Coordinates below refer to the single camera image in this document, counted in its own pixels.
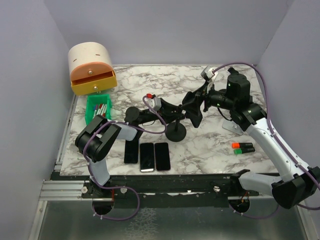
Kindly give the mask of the tall black phone stand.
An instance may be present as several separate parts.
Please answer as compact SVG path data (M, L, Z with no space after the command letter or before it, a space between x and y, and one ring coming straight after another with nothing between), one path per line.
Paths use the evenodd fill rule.
M174 110L173 112L183 113L181 104L180 104L180 107L181 107L181 110ZM176 120L174 122L167 123L167 130L165 132L165 136L167 137L168 140L177 143L182 141L186 137L187 130L186 130L186 127L181 123L181 121L182 120L180 121Z

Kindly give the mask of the black phone with pink edge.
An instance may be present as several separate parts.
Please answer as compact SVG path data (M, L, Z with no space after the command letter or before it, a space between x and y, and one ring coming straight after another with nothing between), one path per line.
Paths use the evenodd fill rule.
M167 142L154 144L155 165L158 171L169 171L171 169L170 151Z

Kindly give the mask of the silver folding phone stand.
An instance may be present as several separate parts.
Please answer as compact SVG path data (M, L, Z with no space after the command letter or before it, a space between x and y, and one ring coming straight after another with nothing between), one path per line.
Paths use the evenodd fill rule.
M244 133L241 127L233 121L225 120L222 124L222 128L240 136Z

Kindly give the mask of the black phone with white edge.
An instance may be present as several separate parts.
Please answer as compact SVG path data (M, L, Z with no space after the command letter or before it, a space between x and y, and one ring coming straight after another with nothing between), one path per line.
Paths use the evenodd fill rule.
M140 171L152 172L155 169L155 152L153 143L141 143L139 146Z

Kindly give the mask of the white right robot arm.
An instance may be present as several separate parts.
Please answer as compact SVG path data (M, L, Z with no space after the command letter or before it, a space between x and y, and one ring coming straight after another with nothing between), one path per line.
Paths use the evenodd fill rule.
M285 209L299 205L319 187L319 167L310 167L283 140L267 113L253 101L251 83L245 75L231 67L226 88L215 90L212 79L217 71L207 66L201 72L205 83L196 91L189 91L182 101L185 117L197 128L202 121L202 113L210 107L228 110L231 121L256 141L279 173L276 178L242 170L232 176L230 191L236 196L247 190L263 193L272 196Z

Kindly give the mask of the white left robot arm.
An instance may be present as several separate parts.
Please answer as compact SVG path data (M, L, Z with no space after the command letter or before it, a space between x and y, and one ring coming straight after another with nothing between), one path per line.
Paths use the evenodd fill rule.
M111 190L108 183L111 176L105 158L116 140L125 140L130 146L129 153L139 149L139 140L143 133L153 135L166 134L169 125L185 118L180 106L173 105L154 95L144 96L146 109L140 110L135 106L125 112L124 122L109 120L97 115L76 137L75 146L87 161L89 178L94 182L93 191L97 196L106 197ZM164 130L154 132L146 130L140 125L159 120Z

